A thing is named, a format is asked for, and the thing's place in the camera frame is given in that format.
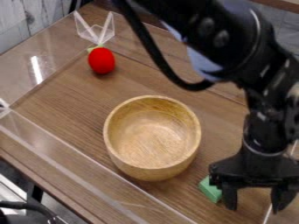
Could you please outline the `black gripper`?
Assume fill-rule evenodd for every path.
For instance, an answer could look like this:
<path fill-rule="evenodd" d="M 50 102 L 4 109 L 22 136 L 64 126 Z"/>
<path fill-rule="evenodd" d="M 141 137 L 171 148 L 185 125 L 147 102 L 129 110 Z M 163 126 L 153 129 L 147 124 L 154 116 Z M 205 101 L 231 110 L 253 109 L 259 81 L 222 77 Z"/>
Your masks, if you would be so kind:
<path fill-rule="evenodd" d="M 210 184 L 222 190 L 229 210 L 238 210 L 238 189 L 246 187 L 271 188 L 274 214 L 287 208 L 299 193 L 299 164 L 286 151 L 287 144 L 243 143 L 234 156 L 210 165 Z"/>

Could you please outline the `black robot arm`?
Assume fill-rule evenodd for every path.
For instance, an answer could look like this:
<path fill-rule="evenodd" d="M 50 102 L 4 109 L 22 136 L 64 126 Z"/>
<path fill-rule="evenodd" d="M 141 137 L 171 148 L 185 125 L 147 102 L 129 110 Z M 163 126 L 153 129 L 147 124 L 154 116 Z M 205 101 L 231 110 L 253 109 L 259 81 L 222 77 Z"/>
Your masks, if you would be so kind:
<path fill-rule="evenodd" d="M 227 209 L 238 191 L 271 190 L 273 210 L 299 193 L 299 162 L 287 155 L 299 140 L 299 60 L 281 46 L 273 24 L 249 0 L 115 0 L 154 63 L 181 88 L 202 91 L 233 82 L 246 92 L 249 113 L 238 153 L 210 165 L 210 183 Z M 185 81 L 167 63 L 134 10 L 141 5 L 186 44 L 201 82 Z"/>

